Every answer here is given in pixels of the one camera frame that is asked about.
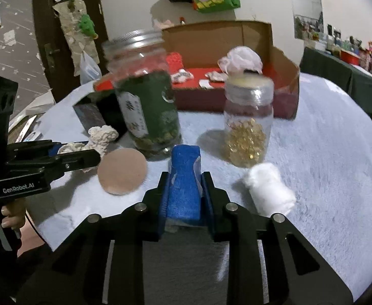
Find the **person left hand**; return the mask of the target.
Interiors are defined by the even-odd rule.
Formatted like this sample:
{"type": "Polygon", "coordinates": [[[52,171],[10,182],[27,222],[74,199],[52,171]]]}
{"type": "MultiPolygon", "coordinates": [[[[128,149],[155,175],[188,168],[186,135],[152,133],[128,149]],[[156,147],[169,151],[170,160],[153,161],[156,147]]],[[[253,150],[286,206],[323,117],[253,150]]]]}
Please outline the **person left hand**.
{"type": "Polygon", "coordinates": [[[24,198],[17,199],[3,206],[1,208],[1,214],[4,216],[1,222],[2,228],[21,229],[25,224],[26,214],[24,198]]]}

